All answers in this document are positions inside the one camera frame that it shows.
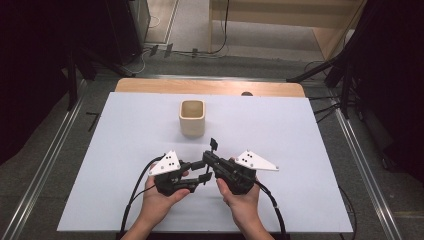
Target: black cable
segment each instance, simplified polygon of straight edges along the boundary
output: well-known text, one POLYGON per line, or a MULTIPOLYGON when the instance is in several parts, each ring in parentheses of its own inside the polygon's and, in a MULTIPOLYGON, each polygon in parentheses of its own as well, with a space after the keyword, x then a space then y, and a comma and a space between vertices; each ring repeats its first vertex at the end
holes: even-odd
POLYGON ((343 190, 343 188, 342 188, 342 187, 340 187, 340 185, 339 185, 338 187, 339 187, 340 191, 343 193, 343 195, 346 197, 346 200, 347 200, 347 202, 349 203, 349 207, 352 209, 352 212, 353 212, 353 220, 354 220, 354 223, 353 223, 353 235, 352 235, 351 240, 354 240, 354 239, 356 238, 356 232, 357 232, 357 230, 358 230, 358 221, 357 221, 357 218, 356 218, 355 208, 353 208, 352 201, 350 201, 350 198, 349 198, 349 196, 346 194, 345 190, 343 190))
POLYGON ((326 107, 326 108, 323 108, 323 109, 314 111, 314 115, 317 115, 319 113, 328 111, 328 110, 333 109, 333 108, 338 108, 338 107, 340 107, 340 103, 335 103, 335 104, 333 104, 333 105, 331 105, 329 107, 326 107))
POLYGON ((143 179, 143 176, 144 176, 144 174, 147 172, 147 170, 150 168, 150 165, 152 165, 154 162, 159 161, 161 158, 163 158, 163 156, 157 157, 157 158, 153 159, 152 161, 150 161, 150 162, 146 165, 146 167, 143 169, 143 172, 140 174, 140 177, 138 178, 137 183, 135 184, 134 190, 133 190, 133 192, 132 192, 132 194, 131 194, 130 200, 129 200, 129 202, 128 202, 127 206, 125 207, 124 216, 122 217, 121 231, 119 232, 119 236, 120 236, 120 237, 123 237, 123 236, 124 236, 124 232, 125 232, 125 225, 126 225, 126 223, 127 223, 128 214, 129 214, 130 209, 131 209, 131 204, 132 204, 132 202, 135 200, 135 198, 136 198, 136 197, 138 197, 138 195, 140 195, 140 194, 141 194, 141 193, 139 193, 137 196, 135 196, 135 194, 136 194, 136 192, 137 192, 137 189, 138 189, 138 186, 140 185, 141 179, 143 179))
POLYGON ((144 192, 147 192, 147 191, 149 191, 150 189, 152 189, 152 188, 154 188, 154 187, 156 187, 156 185, 153 185, 153 186, 151 186, 151 187, 149 187, 149 188, 146 188, 146 189, 144 189, 143 191, 139 192, 137 195, 135 195, 135 197, 133 198, 132 202, 134 202, 134 200, 135 200, 138 196, 140 196, 140 194, 142 194, 142 193, 144 193, 144 192))
POLYGON ((158 50, 159 51, 170 52, 170 53, 177 53, 177 54, 192 54, 191 55, 192 57, 195 56, 195 55, 198 55, 198 54, 201 54, 201 55, 214 55, 216 53, 219 53, 225 47, 225 45, 227 44, 227 23, 228 23, 228 10, 229 10, 229 7, 230 7, 230 0, 227 0, 227 8, 226 8, 226 11, 225 11, 225 24, 224 24, 224 42, 222 43, 222 46, 218 50, 215 50, 213 52, 208 52, 208 51, 199 51, 199 52, 193 52, 193 51, 191 51, 191 52, 189 52, 189 51, 167 51, 167 50, 163 50, 163 49, 158 49, 158 50))
POLYGON ((321 119, 319 119, 317 121, 317 123, 320 123, 322 120, 326 119, 328 116, 330 116, 332 113, 334 113, 337 110, 337 108, 339 108, 339 107, 335 107, 335 108, 331 109, 330 112, 328 112, 321 119))
POLYGON ((341 95, 337 95, 337 96, 327 96, 327 97, 308 97, 309 101, 314 101, 314 100, 321 100, 321 99, 334 99, 334 98, 339 98, 341 97, 341 95))
POLYGON ((259 181, 258 181, 258 180, 256 180, 256 179, 251 179, 251 178, 249 178, 249 177, 247 177, 247 176, 244 176, 243 174, 240 174, 240 176, 241 176, 242 178, 245 178, 245 179, 247 179, 247 180, 249 180, 249 181, 254 182, 256 185, 258 185, 258 186, 259 186, 259 188, 260 188, 260 189, 261 189, 264 193, 266 193, 266 195, 268 195, 269 199, 270 199, 270 200, 271 200, 271 202, 272 202, 272 206, 274 207, 275 213, 277 214, 278 222, 280 223, 281 238, 282 238, 282 240, 289 240, 289 239, 290 239, 290 237, 289 237, 289 235, 287 235, 287 233, 286 233, 286 227, 285 227, 285 225, 284 225, 284 219, 283 219, 283 216, 281 215, 281 212, 280 212, 280 209, 279 209, 279 207, 278 207, 277 201, 276 201, 276 200, 275 200, 275 198, 272 196, 271 191, 269 191, 269 190, 268 190, 268 188, 267 188, 267 187, 265 187, 265 185, 263 185, 261 182, 259 182, 259 181))

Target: metal frame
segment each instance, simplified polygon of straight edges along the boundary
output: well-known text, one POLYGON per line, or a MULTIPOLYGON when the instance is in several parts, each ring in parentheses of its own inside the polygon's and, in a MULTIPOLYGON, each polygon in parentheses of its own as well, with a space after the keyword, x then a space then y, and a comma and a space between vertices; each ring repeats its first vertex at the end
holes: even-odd
POLYGON ((66 113, 65 118, 59 127, 59 130, 57 131, 49 149, 47 150, 46 155, 44 156, 43 161, 41 162, 34 178, 31 181, 31 184, 29 185, 22 199, 19 201, 18 207, 15 210, 15 214, 13 215, 9 226, 6 229, 2 240, 12 240, 19 238, 19 235, 21 234, 30 213, 34 208, 35 203, 37 202, 38 196, 40 195, 41 190, 47 181, 49 173, 51 172, 56 162, 63 143, 65 142, 66 137, 68 136, 68 133, 75 121, 75 118, 78 115, 82 100, 85 96, 86 87, 86 81, 82 80, 79 86, 79 92, 81 95, 75 106, 66 113))
MULTIPOLYGON (((158 79, 196 79, 196 80, 215 80, 215 81, 256 81, 256 82, 285 82, 283 79, 265 79, 265 78, 241 78, 241 77, 208 77, 208 76, 175 76, 175 75, 150 75, 144 76, 148 78, 158 79)), ((304 86, 324 86, 322 83, 316 81, 303 82, 304 86)), ((81 108, 87 88, 87 82, 83 79, 79 86, 78 92, 80 97, 75 104, 74 108, 69 111, 56 133, 54 140, 52 141, 50 148, 48 149, 42 163, 40 164, 37 173, 35 174, 30 186, 25 192, 24 196, 20 200, 18 207, 13 215, 13 218, 4 233, 2 240, 18 239, 23 227, 44 187, 44 184, 49 176, 50 171, 59 155, 59 152, 65 142, 67 135, 78 115, 81 108)), ((336 96, 332 90, 329 90, 330 96, 336 96)), ((352 151, 352 155, 358 166, 359 172, 364 180, 367 191, 370 195, 371 201, 374 205, 375 211, 380 219, 381 225, 383 226, 384 232, 388 239, 401 240, 400 231, 396 225, 394 216, 380 190, 380 187, 368 165, 367 159, 359 145, 359 142, 355 136, 354 130, 350 124, 350 120, 343 117, 340 110, 336 111, 337 119, 340 126, 345 134, 346 140, 352 151)))
MULTIPOLYGON (((330 96, 337 95, 332 90, 329 90, 329 93, 330 96)), ((375 212, 377 213, 383 230, 386 233, 387 239, 401 240, 402 236, 399 228, 396 225, 392 211, 390 210, 389 205, 387 204, 387 201, 384 198, 382 191, 380 190, 377 180, 375 179, 374 174, 368 165, 368 160, 366 159, 364 152, 362 151, 362 148, 356 138, 352 125, 350 124, 350 120, 345 119, 343 113, 339 109, 336 110, 336 116, 346 137, 347 143, 349 144, 350 150, 352 151, 353 158, 361 174, 362 180, 365 183, 368 194, 370 195, 375 212)))

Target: white paper cup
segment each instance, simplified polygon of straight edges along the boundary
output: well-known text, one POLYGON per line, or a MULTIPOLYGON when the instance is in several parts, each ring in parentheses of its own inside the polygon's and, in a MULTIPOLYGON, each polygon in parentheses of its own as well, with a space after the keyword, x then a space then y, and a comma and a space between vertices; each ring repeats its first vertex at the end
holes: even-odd
POLYGON ((185 100, 180 106, 181 133, 188 137, 200 137, 205 133, 205 102, 185 100))

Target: wire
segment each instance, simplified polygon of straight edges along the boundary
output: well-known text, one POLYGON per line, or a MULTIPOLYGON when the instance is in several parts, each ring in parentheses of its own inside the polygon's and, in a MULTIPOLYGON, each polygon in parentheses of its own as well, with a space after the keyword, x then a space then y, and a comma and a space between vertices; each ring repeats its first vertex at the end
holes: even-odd
POLYGON ((222 46, 215 51, 212 52, 208 52, 208 51, 199 51, 199 52, 193 52, 193 51, 168 51, 168 50, 163 50, 163 49, 158 49, 160 51, 165 51, 165 52, 170 52, 173 54, 179 54, 179 55, 183 55, 183 56, 189 56, 189 57, 196 57, 196 58, 211 58, 211 59, 216 59, 216 58, 222 58, 225 57, 228 52, 229 52, 229 48, 227 46, 227 52, 224 55, 219 55, 216 56, 217 53, 219 53, 227 44, 227 23, 228 23, 228 10, 229 10, 229 6, 230 6, 230 0, 227 0, 227 7, 226 7, 226 11, 225 11, 225 24, 224 24, 224 28, 223 28, 223 32, 224 32, 224 42, 222 43, 222 46))
POLYGON ((249 177, 247 177, 247 176, 245 176, 245 175, 243 175, 243 174, 240 174, 240 176, 241 176, 242 178, 247 179, 247 180, 249 180, 249 181, 251 181, 251 182, 255 183, 256 185, 258 185, 258 186, 259 186, 259 188, 260 188, 260 189, 261 189, 264 193, 266 193, 266 195, 268 195, 269 199, 270 199, 270 200, 271 200, 271 202, 272 202, 272 206, 274 207, 275 213, 277 214, 278 222, 280 223, 281 238, 282 238, 282 240, 289 240, 289 239, 290 239, 290 236, 289 236, 289 235, 287 235, 287 233, 286 233, 286 227, 285 227, 285 225, 284 225, 284 219, 283 219, 283 216, 281 215, 280 208, 278 207, 277 201, 276 201, 276 200, 275 200, 275 198, 272 196, 271 191, 269 191, 269 190, 268 190, 268 188, 267 188, 267 187, 265 187, 265 185, 263 185, 261 182, 259 182, 259 181, 258 181, 258 180, 256 180, 256 179, 251 179, 251 178, 249 178, 249 177))
POLYGON ((160 18, 155 17, 155 16, 150 16, 150 17, 157 19, 158 20, 158 23, 156 25, 154 25, 154 26, 149 26, 149 28, 155 28, 155 27, 159 26, 159 24, 160 24, 160 18))
POLYGON ((319 119, 318 121, 317 121, 317 123, 320 123, 322 120, 324 120, 324 119, 326 119, 328 116, 330 116, 332 113, 334 113, 336 110, 337 110, 337 108, 333 108, 333 109, 331 109, 330 110, 330 112, 328 112, 327 114, 325 114, 321 119, 319 119))
POLYGON ((333 98, 340 98, 341 95, 337 95, 337 96, 327 96, 327 97, 308 97, 309 101, 314 101, 314 100, 320 100, 320 99, 333 99, 333 98))
POLYGON ((125 69, 125 70, 127 70, 128 72, 130 72, 130 73, 132 73, 132 74, 141 73, 142 71, 144 71, 144 68, 146 68, 146 62, 144 61, 144 55, 145 55, 146 53, 150 52, 150 51, 151 51, 151 50, 149 49, 149 50, 144 51, 144 52, 141 54, 141 62, 143 63, 143 67, 141 68, 141 70, 138 70, 138 71, 133 72, 133 71, 129 70, 128 68, 124 67, 124 66, 123 66, 122 68, 123 68, 123 69, 125 69))
POLYGON ((139 193, 137 196, 135 196, 135 194, 136 194, 136 192, 137 192, 137 189, 138 189, 138 186, 140 185, 141 179, 143 179, 143 176, 144 176, 144 174, 147 172, 147 170, 150 168, 150 165, 152 165, 154 162, 159 161, 159 160, 160 160, 163 156, 165 156, 165 155, 162 155, 162 156, 157 157, 157 158, 153 159, 152 161, 150 161, 150 162, 146 165, 146 167, 143 169, 143 172, 141 172, 140 177, 138 177, 137 183, 135 184, 135 187, 134 187, 134 190, 133 190, 133 192, 132 192, 132 194, 131 194, 130 200, 128 201, 128 204, 127 204, 127 206, 125 207, 124 216, 122 217, 121 231, 119 232, 119 236, 120 236, 120 237, 123 237, 123 236, 124 236, 124 233, 125 233, 125 225, 126 225, 126 223, 127 223, 128 214, 129 214, 130 209, 131 209, 131 204, 133 203, 133 201, 135 200, 135 198, 136 198, 136 197, 138 197, 138 195, 140 195, 140 194, 141 194, 141 193, 139 193))
POLYGON ((357 219, 357 217, 356 217, 356 211, 355 211, 355 208, 353 208, 353 204, 352 204, 352 202, 350 201, 350 198, 349 198, 349 196, 346 194, 345 190, 343 190, 343 188, 342 188, 342 187, 340 187, 340 185, 339 185, 338 187, 339 187, 340 191, 343 193, 343 195, 346 197, 346 200, 347 200, 347 202, 348 202, 348 204, 349 204, 349 207, 352 209, 354 223, 353 223, 353 235, 352 235, 351 240, 354 240, 354 239, 356 238, 356 232, 357 232, 357 230, 358 230, 358 219, 357 219))
POLYGON ((154 188, 154 187, 156 187, 156 185, 153 185, 153 186, 151 186, 151 187, 149 187, 149 188, 146 188, 146 189, 144 189, 143 191, 139 192, 137 195, 135 195, 135 197, 133 198, 133 200, 131 201, 131 203, 132 203, 132 202, 134 202, 134 200, 135 200, 138 196, 140 196, 140 194, 142 194, 142 193, 144 193, 144 192, 147 192, 147 191, 149 191, 150 189, 152 189, 152 188, 154 188))

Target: wooden table edge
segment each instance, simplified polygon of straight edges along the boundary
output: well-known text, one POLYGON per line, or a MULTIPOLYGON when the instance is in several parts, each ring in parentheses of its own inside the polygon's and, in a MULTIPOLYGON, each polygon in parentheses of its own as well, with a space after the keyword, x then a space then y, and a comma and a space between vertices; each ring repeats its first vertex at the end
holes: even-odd
POLYGON ((263 97, 305 97, 303 87, 298 83, 240 80, 122 78, 115 92, 212 95, 241 95, 250 92, 254 96, 263 97))

